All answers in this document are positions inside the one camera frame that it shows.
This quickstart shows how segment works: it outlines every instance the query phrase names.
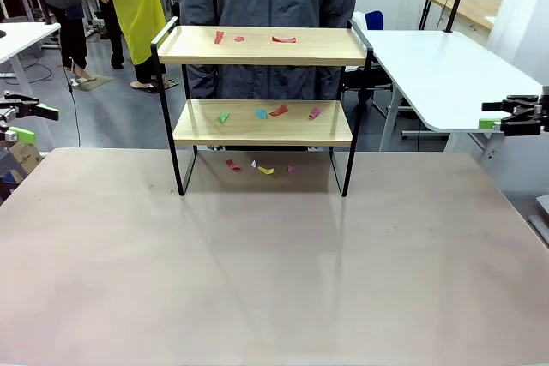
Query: two-tier shelf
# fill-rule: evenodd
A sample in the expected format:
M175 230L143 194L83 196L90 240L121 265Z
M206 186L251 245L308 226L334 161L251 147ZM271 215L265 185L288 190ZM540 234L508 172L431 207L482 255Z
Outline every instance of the two-tier shelf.
M153 40L151 49L156 75L161 78L161 64L181 64L187 103L172 131L166 91L159 82L160 102L164 112L166 133L172 154L173 169L178 192L183 196L189 185L198 145L228 146L300 146L328 147L335 177L342 196L347 195L354 153L359 137L360 121L365 108L365 86L359 92L359 105L353 132L349 129L341 107L342 82L337 100L224 100L191 99L187 64L245 64L270 66L365 66L365 76L371 66L373 49L360 30L304 28L304 27L199 27L176 26L171 19ZM214 39L217 31L225 33L220 44ZM236 42L237 37L244 42ZM296 38L296 43L278 43L273 37ZM289 112L280 117L259 119L258 109L267 113L287 105ZM322 111L314 121L309 119L313 108ZM230 114L229 120L220 123L222 112ZM193 147L193 156L182 180L176 146ZM347 171L341 179L335 161L334 148L349 147Z

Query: yellow apron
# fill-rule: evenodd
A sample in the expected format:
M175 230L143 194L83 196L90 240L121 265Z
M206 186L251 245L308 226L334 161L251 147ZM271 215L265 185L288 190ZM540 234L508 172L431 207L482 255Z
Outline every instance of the yellow apron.
M118 23L130 48L131 62L151 57L151 42L166 24L160 0L112 0Z

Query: gray jacket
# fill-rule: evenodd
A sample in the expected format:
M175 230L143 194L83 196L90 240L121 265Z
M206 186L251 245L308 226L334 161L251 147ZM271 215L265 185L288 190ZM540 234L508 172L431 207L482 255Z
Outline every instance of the gray jacket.
M179 0L185 25L346 27L355 0ZM193 98L335 99L339 68L189 67Z

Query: yellow paper scrap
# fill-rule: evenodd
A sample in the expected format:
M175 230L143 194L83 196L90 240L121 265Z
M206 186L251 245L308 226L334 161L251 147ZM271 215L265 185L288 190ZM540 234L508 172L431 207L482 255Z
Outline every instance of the yellow paper scrap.
M264 167L259 166L257 168L261 173L264 173L265 175L272 175L275 173L275 169L265 169Z

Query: office chair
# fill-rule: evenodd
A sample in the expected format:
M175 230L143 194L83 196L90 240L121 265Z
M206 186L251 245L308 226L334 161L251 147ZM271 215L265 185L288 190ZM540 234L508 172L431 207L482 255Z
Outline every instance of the office chair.
M382 12L377 10L366 13L365 18L368 30L383 30L384 18ZM346 70L343 77L343 93L351 90L358 91L362 88L362 82L364 80L362 73L364 70L364 67ZM390 90L392 92L393 82L376 59L374 59L371 65L371 75L368 76L366 90L369 92L367 99L369 100L371 98L374 109L376 109L383 117L387 118L387 113L383 111L374 100L374 92L376 92L376 90Z

